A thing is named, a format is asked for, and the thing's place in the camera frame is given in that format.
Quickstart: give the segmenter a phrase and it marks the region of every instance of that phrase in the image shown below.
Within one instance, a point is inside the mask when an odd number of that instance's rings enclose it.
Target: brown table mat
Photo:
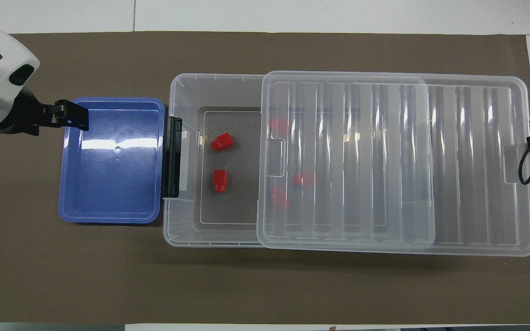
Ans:
[[[179,73],[512,75],[524,36],[126,32],[17,35],[42,102],[156,97]],[[63,130],[0,134],[0,322],[530,323],[530,256],[176,249],[150,226],[57,214]]]

